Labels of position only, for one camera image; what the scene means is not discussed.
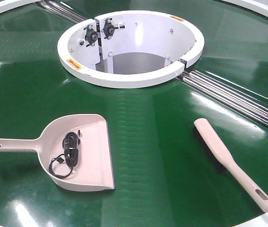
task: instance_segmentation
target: brush handle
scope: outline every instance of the brush handle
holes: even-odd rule
[[[0,152],[37,152],[38,147],[37,139],[0,139]]]
[[[194,124],[215,158],[234,176],[257,205],[264,212],[268,212],[268,195],[235,163],[231,153],[208,120],[199,118]]]
[[[268,195],[235,163],[225,166],[262,211],[268,212]]]

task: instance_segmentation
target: brush bristles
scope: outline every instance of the brush bristles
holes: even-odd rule
[[[193,128],[192,132],[193,132],[194,137],[198,140],[200,146],[204,150],[208,159],[214,164],[214,167],[217,170],[217,172],[220,174],[225,173],[227,169],[216,159],[216,157],[208,148],[206,142],[203,140],[202,136],[200,135],[196,127]]]

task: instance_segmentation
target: steel rod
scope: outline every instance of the steel rod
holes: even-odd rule
[[[211,88],[212,90],[217,92],[219,95],[225,96],[225,97],[241,104],[245,108],[250,109],[250,110],[256,112],[257,114],[266,116],[268,118],[268,111],[266,109],[260,108],[259,106],[254,105],[253,103],[249,102],[250,101],[249,99],[243,98],[242,95],[239,95],[237,93],[228,92],[226,90],[226,88],[224,88],[222,86],[216,86],[215,84],[209,82],[206,79],[203,79],[202,77],[193,75],[192,78],[199,81],[201,84],[204,84],[205,86]]]
[[[61,6],[59,4],[57,4],[56,2],[53,1],[47,1],[47,0],[42,0],[40,2],[38,2],[39,6],[43,7],[44,9],[46,9],[49,12],[52,12],[60,17],[63,17],[75,24],[86,20],[86,18],[80,16],[79,14],[73,12],[72,10]]]
[[[191,73],[185,72],[180,79],[184,83],[209,95],[234,110],[268,126],[268,108],[255,103],[251,99],[243,96],[243,94],[238,94],[230,87],[226,87],[222,83],[218,84],[218,82],[210,79],[205,79],[203,74],[199,72],[196,73],[195,71]]]
[[[222,82],[215,80],[215,79],[207,76],[206,74],[200,73],[198,71],[193,71],[190,73],[190,75],[205,79],[209,84],[211,84],[213,86],[214,85],[217,86],[219,89],[221,89],[221,90],[225,91],[226,93],[232,95],[233,97],[245,102],[247,105],[251,106],[252,108],[256,108],[258,110],[261,110],[262,112],[265,112],[265,114],[268,115],[268,108],[254,102],[250,98],[240,94],[239,93],[240,91],[238,91],[238,90],[236,90],[228,85],[225,85]]]

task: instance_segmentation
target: white ring frame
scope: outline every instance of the white ring frame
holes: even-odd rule
[[[100,15],[97,16],[95,19],[101,21],[103,18],[110,18],[115,16],[126,17],[132,15],[137,15],[137,17],[139,15],[141,17],[157,16],[158,18],[172,20],[174,24],[181,25],[180,27],[184,27],[186,30],[189,30],[192,33],[193,37],[190,37],[190,39],[192,39],[194,42],[193,47],[190,50],[188,49],[188,52],[186,54],[179,56],[179,61],[175,61],[162,69],[155,70],[152,72],[122,75],[96,71],[85,65],[80,64],[78,60],[70,54],[68,47],[69,40],[74,39],[72,38],[74,34],[76,34],[80,29],[83,30],[90,24],[95,24],[94,20],[89,19],[70,27],[60,37],[57,49],[63,67],[73,76],[76,76],[77,78],[89,82],[91,84],[112,88],[139,88],[149,87],[171,80],[180,75],[186,67],[191,66],[200,58],[204,47],[203,34],[193,24],[179,17],[153,11],[129,10]],[[70,60],[76,64],[75,67],[73,64],[70,64]]]

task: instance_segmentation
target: circular opening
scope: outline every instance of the circular opening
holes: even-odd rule
[[[131,88],[178,76],[198,60],[203,46],[202,33],[184,19],[121,11],[71,27],[61,36],[58,51],[74,76],[104,87]]]
[[[152,72],[164,67],[165,58],[150,53],[122,53],[113,56],[114,74],[139,74]],[[105,72],[104,60],[96,64],[96,70]]]

